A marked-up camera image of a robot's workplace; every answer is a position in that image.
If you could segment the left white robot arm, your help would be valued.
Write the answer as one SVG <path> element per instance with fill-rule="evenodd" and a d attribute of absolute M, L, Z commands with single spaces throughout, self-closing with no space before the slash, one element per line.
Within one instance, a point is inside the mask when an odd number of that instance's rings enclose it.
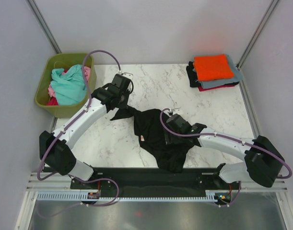
<path fill-rule="evenodd" d="M 71 150 L 82 134 L 99 118 L 115 108 L 126 108 L 133 89 L 132 80 L 116 75 L 111 83 L 94 90 L 86 104 L 61 128 L 51 133 L 42 132 L 39 136 L 41 162 L 37 179 L 47 179 L 46 176 L 41 177 L 42 169 L 47 164 L 53 169 L 53 173 L 78 178 L 87 188 L 94 188 L 98 177 L 92 166 L 76 159 Z"/>

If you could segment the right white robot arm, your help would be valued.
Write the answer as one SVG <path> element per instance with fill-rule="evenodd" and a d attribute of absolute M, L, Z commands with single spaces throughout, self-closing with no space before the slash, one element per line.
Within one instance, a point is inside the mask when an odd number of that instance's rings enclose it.
<path fill-rule="evenodd" d="M 270 140 L 238 138 L 200 123 L 191 125 L 182 116 L 174 114 L 163 122 L 167 134 L 201 148 L 210 148 L 240 159 L 240 163 L 220 164 L 212 177 L 213 185 L 225 188 L 237 181 L 253 181 L 266 188 L 273 186 L 285 162 Z"/>

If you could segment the olive green plastic bin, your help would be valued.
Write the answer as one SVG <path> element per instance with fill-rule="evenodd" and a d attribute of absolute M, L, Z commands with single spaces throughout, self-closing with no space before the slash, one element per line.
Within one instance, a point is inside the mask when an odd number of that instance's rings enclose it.
<path fill-rule="evenodd" d="M 46 63 L 46 67 L 42 74 L 39 86 L 35 94 L 35 102 L 38 106 L 47 110 L 50 114 L 57 118 L 70 118 L 77 113 L 89 99 L 88 91 L 86 90 L 85 98 L 74 105 L 58 105 L 58 106 L 46 106 L 50 100 L 48 94 L 48 87 L 52 81 L 51 72 L 52 69 L 63 68 L 68 70 L 71 66 L 82 65 L 86 53 L 62 53 L 52 56 Z M 96 72 L 94 70 L 94 59 L 89 56 L 82 67 L 82 74 L 86 75 L 87 83 L 90 92 L 93 92 L 96 84 Z"/>

